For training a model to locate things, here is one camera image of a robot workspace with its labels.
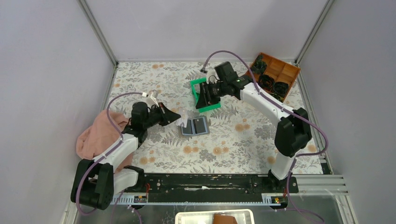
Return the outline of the green plastic bin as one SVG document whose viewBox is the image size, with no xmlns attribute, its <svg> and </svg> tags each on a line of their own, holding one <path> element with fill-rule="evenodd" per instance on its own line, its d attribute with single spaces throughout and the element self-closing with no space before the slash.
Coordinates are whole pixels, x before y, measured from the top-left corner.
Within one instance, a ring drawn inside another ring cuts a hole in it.
<svg viewBox="0 0 396 224">
<path fill-rule="evenodd" d="M 197 104 L 198 99 L 199 99 L 199 95 L 200 95 L 200 90 L 199 90 L 199 84 L 200 83 L 204 83 L 206 82 L 206 77 L 203 78 L 199 78 L 199 79 L 195 79 L 195 80 L 191 80 L 190 81 L 190 86 L 191 86 L 191 90 L 192 90 L 192 94 L 195 98 L 195 104 Z M 198 111 L 200 113 L 202 112 L 206 112 L 206 111 L 210 111 L 210 110 L 215 110 L 221 107 L 221 103 L 218 102 L 217 104 L 214 105 L 208 105 L 202 108 L 199 108 Z"/>
</svg>

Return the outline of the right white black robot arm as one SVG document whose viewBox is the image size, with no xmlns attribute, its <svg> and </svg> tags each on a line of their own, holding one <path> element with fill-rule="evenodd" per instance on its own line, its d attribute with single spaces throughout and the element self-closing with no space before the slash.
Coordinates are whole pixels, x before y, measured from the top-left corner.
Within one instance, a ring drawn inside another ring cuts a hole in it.
<svg viewBox="0 0 396 224">
<path fill-rule="evenodd" d="M 197 109 L 217 104 L 221 97 L 229 95 L 257 109 L 276 127 L 274 144 L 278 155 L 269 171 L 268 186 L 270 190 L 280 192 L 286 187 L 286 178 L 298 151 L 312 139 L 306 110 L 295 110 L 277 101 L 258 86 L 252 74 L 239 76 L 229 62 L 221 63 L 211 71 L 202 68 L 200 72 L 206 76 L 206 81 L 199 85 Z"/>
</svg>

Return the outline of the grey credit cards stack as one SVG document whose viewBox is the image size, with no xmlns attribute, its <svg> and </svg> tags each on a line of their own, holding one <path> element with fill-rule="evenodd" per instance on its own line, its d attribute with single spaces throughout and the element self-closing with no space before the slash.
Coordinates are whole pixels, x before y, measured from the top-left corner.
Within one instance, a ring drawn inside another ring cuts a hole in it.
<svg viewBox="0 0 396 224">
<path fill-rule="evenodd" d="M 188 111 L 184 108 L 180 108 L 178 113 L 181 117 L 176 121 L 176 125 L 186 128 L 188 124 Z"/>
</svg>

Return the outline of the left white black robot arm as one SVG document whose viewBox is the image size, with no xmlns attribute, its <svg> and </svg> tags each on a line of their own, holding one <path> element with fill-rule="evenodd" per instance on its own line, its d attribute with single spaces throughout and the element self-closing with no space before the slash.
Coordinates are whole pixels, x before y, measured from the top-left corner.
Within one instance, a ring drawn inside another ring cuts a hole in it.
<svg viewBox="0 0 396 224">
<path fill-rule="evenodd" d="M 109 109 L 106 109 L 108 121 L 119 134 L 118 139 L 98 156 L 82 159 L 77 165 L 71 201 L 83 215 L 89 215 L 90 212 L 83 212 L 82 205 L 93 211 L 105 210 L 116 193 L 127 188 L 134 192 L 141 191 L 145 185 L 143 169 L 133 166 L 125 166 L 120 172 L 116 172 L 116 169 L 143 144 L 149 128 L 167 126 L 181 118 L 180 114 L 158 102 L 153 92 L 141 92 L 140 95 L 149 98 L 152 105 L 142 101 L 134 103 L 131 118 L 124 129 L 116 127 Z"/>
</svg>

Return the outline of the grey blue card holder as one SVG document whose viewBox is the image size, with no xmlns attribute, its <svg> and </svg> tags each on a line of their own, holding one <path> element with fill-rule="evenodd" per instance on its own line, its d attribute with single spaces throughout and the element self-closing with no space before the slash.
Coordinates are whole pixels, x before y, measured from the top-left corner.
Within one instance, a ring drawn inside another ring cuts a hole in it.
<svg viewBox="0 0 396 224">
<path fill-rule="evenodd" d="M 209 125 L 206 116 L 187 119 L 186 127 L 180 127 L 183 136 L 199 136 L 209 134 Z"/>
</svg>

